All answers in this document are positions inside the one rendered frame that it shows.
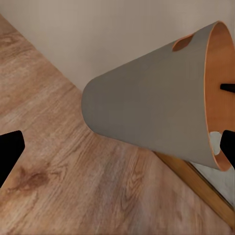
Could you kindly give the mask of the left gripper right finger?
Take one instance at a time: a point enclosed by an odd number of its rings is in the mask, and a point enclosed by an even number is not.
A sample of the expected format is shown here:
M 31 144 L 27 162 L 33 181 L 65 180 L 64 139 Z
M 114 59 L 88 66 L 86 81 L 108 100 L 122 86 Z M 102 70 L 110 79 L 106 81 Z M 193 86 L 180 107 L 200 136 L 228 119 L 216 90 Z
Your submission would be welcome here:
M 223 132 L 220 148 L 235 169 L 235 132 L 229 130 Z

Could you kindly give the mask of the trash can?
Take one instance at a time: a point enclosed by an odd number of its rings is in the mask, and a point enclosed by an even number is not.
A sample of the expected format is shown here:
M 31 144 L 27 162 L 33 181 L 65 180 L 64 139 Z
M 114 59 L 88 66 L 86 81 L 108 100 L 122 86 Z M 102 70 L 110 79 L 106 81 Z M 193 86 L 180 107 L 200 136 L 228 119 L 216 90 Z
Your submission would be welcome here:
M 210 132 L 235 132 L 235 45 L 218 20 L 86 85 L 81 113 L 96 134 L 220 171 Z

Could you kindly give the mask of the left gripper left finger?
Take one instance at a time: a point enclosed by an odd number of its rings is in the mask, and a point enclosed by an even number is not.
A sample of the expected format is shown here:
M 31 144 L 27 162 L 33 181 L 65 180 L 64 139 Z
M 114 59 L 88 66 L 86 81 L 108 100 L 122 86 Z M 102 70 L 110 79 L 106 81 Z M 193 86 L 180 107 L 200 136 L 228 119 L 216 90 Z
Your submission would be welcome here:
M 25 149 L 20 130 L 0 135 L 0 188 Z

